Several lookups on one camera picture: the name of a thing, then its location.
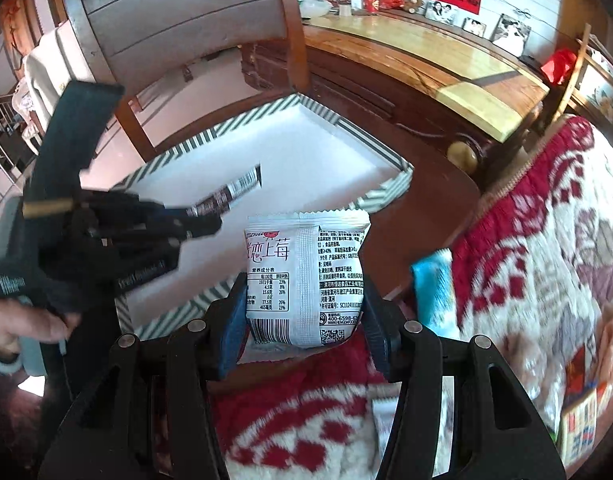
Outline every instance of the human hand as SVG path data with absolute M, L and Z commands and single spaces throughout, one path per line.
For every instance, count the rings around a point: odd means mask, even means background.
M 20 336 L 57 343 L 68 339 L 79 323 L 79 314 L 67 314 L 62 321 L 42 308 L 22 305 L 15 300 L 0 300 L 0 359 L 15 359 L 20 353 Z

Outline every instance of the floor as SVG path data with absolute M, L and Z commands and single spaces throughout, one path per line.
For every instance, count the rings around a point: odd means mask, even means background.
M 189 67 L 192 81 L 185 83 L 182 70 L 175 70 L 138 96 L 143 110 L 136 116 L 154 145 L 191 121 L 257 93 L 244 82 L 237 48 L 224 51 L 211 61 L 199 60 Z M 80 174 L 84 188 L 109 189 L 143 164 L 115 119 L 109 123 L 96 151 L 90 169 Z M 30 174 L 31 170 L 32 167 L 27 168 L 18 180 L 20 188 L 28 176 L 26 173 Z M 19 193 L 16 187 L 11 187 L 6 196 Z

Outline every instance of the silver rivet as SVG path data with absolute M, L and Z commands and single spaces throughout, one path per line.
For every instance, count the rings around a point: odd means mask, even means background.
M 189 321 L 187 328 L 189 332 L 202 332 L 206 328 L 206 323 L 202 319 L 194 319 Z
M 405 330 L 412 334 L 419 334 L 423 330 L 423 326 L 418 321 L 407 321 L 405 323 Z
M 475 344 L 480 348 L 491 348 L 491 340 L 486 335 L 475 336 Z
M 120 348 L 128 348 L 136 342 L 136 337 L 133 334 L 125 334 L 118 339 Z

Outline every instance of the quilted fabric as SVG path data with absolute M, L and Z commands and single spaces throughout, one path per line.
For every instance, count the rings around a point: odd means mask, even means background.
M 508 352 L 506 340 L 522 334 L 565 363 L 583 344 L 595 354 L 596 334 L 613 318 L 613 149 L 586 120 L 569 119 L 520 176 L 483 197 L 453 247 L 461 337 L 484 333 Z M 446 383 L 443 392 L 436 473 L 447 469 L 451 446 Z M 229 473 L 373 478 L 371 399 L 395 394 L 357 331 L 271 384 L 215 397 Z

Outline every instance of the drawer knob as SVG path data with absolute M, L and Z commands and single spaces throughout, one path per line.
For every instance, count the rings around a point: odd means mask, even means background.
M 471 146 L 461 140 L 449 146 L 447 158 L 467 175 L 474 174 L 477 170 L 477 155 Z

